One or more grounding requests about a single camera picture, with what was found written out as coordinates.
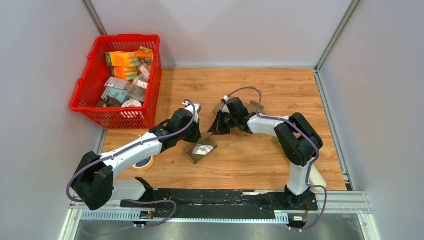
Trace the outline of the small white plastic packet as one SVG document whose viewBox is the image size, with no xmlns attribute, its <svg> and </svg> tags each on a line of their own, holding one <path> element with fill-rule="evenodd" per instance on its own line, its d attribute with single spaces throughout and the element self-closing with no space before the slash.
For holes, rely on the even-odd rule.
<svg viewBox="0 0 424 240">
<path fill-rule="evenodd" d="M 206 156 L 215 148 L 212 145 L 197 144 L 192 150 L 193 155 Z"/>
</svg>

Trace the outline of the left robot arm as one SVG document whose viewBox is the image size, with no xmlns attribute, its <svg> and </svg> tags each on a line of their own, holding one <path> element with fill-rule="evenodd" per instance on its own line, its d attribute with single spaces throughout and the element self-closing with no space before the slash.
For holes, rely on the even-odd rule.
<svg viewBox="0 0 424 240">
<path fill-rule="evenodd" d="M 173 148 L 179 141 L 196 143 L 201 138 L 199 103 L 188 104 L 174 112 L 171 119 L 151 128 L 140 138 L 118 149 L 83 155 L 69 188 L 91 211 L 98 210 L 110 201 L 134 201 L 148 207 L 153 194 L 140 179 L 122 180 L 117 177 L 125 170 L 150 157 Z"/>
</svg>

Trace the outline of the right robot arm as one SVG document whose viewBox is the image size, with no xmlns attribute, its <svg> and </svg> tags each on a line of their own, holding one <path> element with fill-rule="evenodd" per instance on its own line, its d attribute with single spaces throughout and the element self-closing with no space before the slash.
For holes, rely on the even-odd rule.
<svg viewBox="0 0 424 240">
<path fill-rule="evenodd" d="M 285 203 L 299 209 L 310 193 L 312 166 L 320 156 L 323 141 L 306 118 L 299 112 L 291 116 L 269 116 L 249 112 L 238 98 L 222 100 L 224 107 L 217 112 L 208 130 L 214 135 L 228 135 L 233 128 L 248 134 L 276 137 L 290 162 L 290 174 L 285 186 Z"/>
</svg>

